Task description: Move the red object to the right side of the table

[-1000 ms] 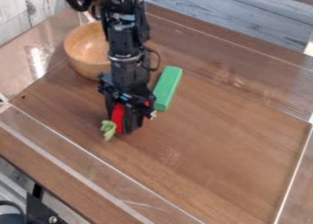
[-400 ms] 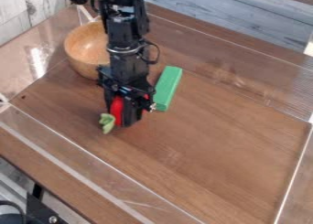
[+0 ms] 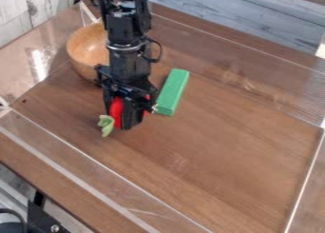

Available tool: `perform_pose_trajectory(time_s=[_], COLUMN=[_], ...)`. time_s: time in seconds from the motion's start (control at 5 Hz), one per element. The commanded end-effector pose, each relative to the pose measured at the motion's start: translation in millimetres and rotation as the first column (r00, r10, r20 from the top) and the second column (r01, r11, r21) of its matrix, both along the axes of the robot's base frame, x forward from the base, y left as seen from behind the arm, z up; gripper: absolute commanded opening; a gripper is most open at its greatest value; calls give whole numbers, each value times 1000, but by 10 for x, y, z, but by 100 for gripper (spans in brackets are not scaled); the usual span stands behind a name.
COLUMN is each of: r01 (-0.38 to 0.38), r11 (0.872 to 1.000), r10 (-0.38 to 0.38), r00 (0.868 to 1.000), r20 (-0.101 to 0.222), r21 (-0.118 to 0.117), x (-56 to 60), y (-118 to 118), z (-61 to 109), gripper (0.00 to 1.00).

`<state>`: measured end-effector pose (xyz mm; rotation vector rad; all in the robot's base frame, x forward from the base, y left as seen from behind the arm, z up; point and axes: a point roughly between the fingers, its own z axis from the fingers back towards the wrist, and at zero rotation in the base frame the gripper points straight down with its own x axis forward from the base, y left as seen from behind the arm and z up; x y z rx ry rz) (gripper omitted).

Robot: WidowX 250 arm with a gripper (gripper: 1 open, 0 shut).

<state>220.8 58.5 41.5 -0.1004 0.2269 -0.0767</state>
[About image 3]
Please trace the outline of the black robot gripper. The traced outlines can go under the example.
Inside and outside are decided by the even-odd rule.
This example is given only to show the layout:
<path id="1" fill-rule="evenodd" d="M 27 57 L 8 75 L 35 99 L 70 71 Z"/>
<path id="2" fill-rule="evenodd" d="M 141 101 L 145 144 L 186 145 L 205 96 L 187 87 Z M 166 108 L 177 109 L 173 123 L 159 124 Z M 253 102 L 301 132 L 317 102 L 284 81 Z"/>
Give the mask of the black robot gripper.
<path id="1" fill-rule="evenodd" d="M 142 123 L 143 105 L 132 100 L 145 95 L 150 96 L 153 112 L 155 111 L 158 89 L 149 80 L 151 64 L 161 61 L 153 57 L 150 45 L 119 46 L 107 45 L 110 64 L 96 65 L 96 82 L 103 88 L 103 99 L 107 114 L 111 114 L 114 97 L 123 99 L 122 129 L 130 130 Z"/>

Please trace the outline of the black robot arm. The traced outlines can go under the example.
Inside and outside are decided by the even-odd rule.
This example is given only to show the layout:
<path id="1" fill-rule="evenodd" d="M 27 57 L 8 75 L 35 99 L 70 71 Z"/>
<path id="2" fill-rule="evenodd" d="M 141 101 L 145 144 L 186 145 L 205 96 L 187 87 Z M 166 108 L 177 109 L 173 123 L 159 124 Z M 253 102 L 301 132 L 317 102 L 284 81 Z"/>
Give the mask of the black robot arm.
<path id="1" fill-rule="evenodd" d="M 161 43 L 147 36 L 151 29 L 149 0 L 90 0 L 100 9 L 110 62 L 94 67 L 103 89 L 107 114 L 114 125 L 128 130 L 147 113 L 157 111 L 159 90 L 150 82 L 151 66 L 162 60 L 153 53 Z"/>

